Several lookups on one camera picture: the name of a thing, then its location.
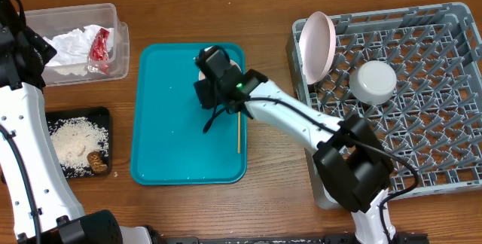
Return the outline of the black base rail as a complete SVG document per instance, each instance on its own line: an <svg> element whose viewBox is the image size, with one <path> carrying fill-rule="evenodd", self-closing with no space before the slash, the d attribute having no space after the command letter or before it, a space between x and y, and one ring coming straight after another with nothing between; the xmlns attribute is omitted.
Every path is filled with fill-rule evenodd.
<svg viewBox="0 0 482 244"><path fill-rule="evenodd" d="M354 233L328 234L322 237L281 237L281 238L238 238L238 239L199 239L194 236L184 238L161 237L163 244L355 244L360 243ZM429 244L424 233L397 233L392 243Z"/></svg>

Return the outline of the wooden chopstick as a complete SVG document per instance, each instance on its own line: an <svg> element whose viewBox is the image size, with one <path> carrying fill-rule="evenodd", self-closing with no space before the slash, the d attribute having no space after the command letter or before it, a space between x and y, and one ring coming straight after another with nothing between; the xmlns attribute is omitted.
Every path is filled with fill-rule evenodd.
<svg viewBox="0 0 482 244"><path fill-rule="evenodd" d="M237 153L241 153L241 113L237 113Z"/></svg>

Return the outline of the clear plastic bin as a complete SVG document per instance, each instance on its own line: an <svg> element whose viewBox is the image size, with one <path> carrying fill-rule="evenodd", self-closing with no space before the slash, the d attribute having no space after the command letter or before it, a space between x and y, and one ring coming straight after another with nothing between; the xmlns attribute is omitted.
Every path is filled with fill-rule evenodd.
<svg viewBox="0 0 482 244"><path fill-rule="evenodd" d="M41 37L52 39L74 29L83 29L88 25L113 28L114 46L107 75L88 72L85 76L61 75L53 68L45 67L42 77L49 87L71 84L84 84L97 81L123 79L129 72L130 37L125 22L120 21L116 7L111 3L79 5L63 8L49 8L26 12L27 25Z"/></svg>

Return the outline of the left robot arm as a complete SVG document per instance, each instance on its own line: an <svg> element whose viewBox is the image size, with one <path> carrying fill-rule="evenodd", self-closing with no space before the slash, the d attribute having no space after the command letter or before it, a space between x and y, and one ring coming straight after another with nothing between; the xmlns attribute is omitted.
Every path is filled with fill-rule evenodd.
<svg viewBox="0 0 482 244"><path fill-rule="evenodd" d="M56 50L26 24L20 0L1 0L1 169L19 243L162 243L152 227L87 215L61 170L47 128L41 76Z"/></svg>

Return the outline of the white napkin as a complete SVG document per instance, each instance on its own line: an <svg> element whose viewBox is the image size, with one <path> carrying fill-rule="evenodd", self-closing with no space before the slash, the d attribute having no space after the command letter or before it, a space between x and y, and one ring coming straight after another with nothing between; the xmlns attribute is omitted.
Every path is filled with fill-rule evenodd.
<svg viewBox="0 0 482 244"><path fill-rule="evenodd" d="M55 50L56 55L49 61L47 67L61 75L85 76L89 70L88 55L96 33L101 29L109 31L107 49L109 59L114 46L114 29L104 28L98 25L88 25L83 29L74 29L65 34L56 35L52 39L44 37L44 40Z"/></svg>

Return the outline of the pink plate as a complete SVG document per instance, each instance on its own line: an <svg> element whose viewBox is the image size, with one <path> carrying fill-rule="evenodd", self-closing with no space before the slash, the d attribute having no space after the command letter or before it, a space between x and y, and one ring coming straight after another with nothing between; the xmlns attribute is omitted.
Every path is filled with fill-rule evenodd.
<svg viewBox="0 0 482 244"><path fill-rule="evenodd" d="M320 82L330 71L336 50L336 32L330 17L321 11L311 14L301 31L299 48L307 84Z"/></svg>

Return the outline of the brown food piece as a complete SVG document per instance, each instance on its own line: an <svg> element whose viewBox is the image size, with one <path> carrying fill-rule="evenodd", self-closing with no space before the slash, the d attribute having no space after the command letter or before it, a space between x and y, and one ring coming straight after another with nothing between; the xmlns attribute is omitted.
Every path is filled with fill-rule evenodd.
<svg viewBox="0 0 482 244"><path fill-rule="evenodd" d="M87 161L95 174L103 174L108 170L108 166L103 162L102 155L98 151L90 152Z"/></svg>

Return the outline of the black tray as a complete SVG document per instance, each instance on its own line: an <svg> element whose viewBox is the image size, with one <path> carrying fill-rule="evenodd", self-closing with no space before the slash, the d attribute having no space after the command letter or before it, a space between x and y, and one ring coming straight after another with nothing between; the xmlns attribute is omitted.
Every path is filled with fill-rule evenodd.
<svg viewBox="0 0 482 244"><path fill-rule="evenodd" d="M95 124L100 125L101 127L105 127L108 130L109 134L109 150L108 150L108 165L109 170L106 174L107 175L111 172L112 168L112 120L109 110L106 107L91 107L91 108L75 108L70 110L63 110L63 111L51 111L46 113L47 123L53 122L55 120L60 119L69 119L74 117L87 117L89 120L94 122Z"/></svg>

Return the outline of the teal serving tray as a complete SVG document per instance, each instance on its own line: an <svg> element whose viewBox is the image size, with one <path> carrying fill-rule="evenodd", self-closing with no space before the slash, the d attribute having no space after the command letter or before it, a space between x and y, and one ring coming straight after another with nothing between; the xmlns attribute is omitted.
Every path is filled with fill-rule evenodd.
<svg viewBox="0 0 482 244"><path fill-rule="evenodd" d="M207 133L194 83L207 43L152 44L140 56L130 174L141 185L210 185L239 181L247 170L247 120L223 113Z"/></svg>

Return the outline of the rice leftovers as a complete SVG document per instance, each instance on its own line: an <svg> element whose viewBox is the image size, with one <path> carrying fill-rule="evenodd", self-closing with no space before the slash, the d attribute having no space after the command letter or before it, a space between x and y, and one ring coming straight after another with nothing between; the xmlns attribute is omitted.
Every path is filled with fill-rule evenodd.
<svg viewBox="0 0 482 244"><path fill-rule="evenodd" d="M109 170L109 134L105 127L87 117L74 117L48 122L50 137L66 178L81 178L106 174ZM98 151L108 170L95 174L87 161L90 152Z"/></svg>

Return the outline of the red snack wrapper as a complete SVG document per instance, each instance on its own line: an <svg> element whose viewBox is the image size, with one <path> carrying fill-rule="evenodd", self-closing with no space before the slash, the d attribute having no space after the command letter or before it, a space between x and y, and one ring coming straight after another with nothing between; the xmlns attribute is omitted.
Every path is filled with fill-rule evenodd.
<svg viewBox="0 0 482 244"><path fill-rule="evenodd" d="M105 61L109 61L107 40L109 37L109 31L101 28L93 39L93 43L88 55L90 72L107 75L109 72L109 64Z"/></svg>

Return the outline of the grey bowl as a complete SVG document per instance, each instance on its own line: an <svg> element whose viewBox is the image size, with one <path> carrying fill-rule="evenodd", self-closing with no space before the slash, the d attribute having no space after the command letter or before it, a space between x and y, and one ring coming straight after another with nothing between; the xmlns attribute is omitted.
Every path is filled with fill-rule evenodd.
<svg viewBox="0 0 482 244"><path fill-rule="evenodd" d="M394 93L397 76L393 68L381 61L362 64L349 76L353 96L368 105L381 105Z"/></svg>

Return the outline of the pink bowl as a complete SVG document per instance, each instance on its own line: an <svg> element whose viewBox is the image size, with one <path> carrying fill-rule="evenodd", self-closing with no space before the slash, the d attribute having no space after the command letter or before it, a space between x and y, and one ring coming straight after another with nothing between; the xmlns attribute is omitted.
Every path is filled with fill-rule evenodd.
<svg viewBox="0 0 482 244"><path fill-rule="evenodd" d="M232 59L230 60L230 64L232 66L236 66L239 70L241 70L239 65L235 61L233 61ZM206 76L204 75L204 73L202 71L199 71L198 80L201 81L201 80L204 80L205 78L206 78Z"/></svg>

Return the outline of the grey dishwasher rack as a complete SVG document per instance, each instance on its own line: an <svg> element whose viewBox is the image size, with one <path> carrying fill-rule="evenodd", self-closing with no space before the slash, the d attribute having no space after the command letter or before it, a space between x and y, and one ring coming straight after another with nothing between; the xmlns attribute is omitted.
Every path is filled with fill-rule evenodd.
<svg viewBox="0 0 482 244"><path fill-rule="evenodd" d="M291 28L286 51L298 99L334 117L365 118L386 151L402 157L391 189L401 198L481 187L481 37L467 5L451 2L334 15L336 53L315 84L304 75L299 40L304 20ZM349 76L371 60L397 75L382 105L358 101Z"/></svg>

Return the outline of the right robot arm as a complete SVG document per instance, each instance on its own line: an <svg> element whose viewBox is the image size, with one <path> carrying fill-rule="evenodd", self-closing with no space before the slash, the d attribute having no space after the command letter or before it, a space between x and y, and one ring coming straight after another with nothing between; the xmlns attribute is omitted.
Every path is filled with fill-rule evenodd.
<svg viewBox="0 0 482 244"><path fill-rule="evenodd" d="M308 151L319 186L337 204L351 212L352 243L426 243L426 235L399 233L389 219L387 202L394 162L412 175L407 161L386 152L365 119L342 120L323 114L283 92L253 69L237 67L220 72L201 71L194 84L198 99L213 117L223 112L243 113L290 135Z"/></svg>

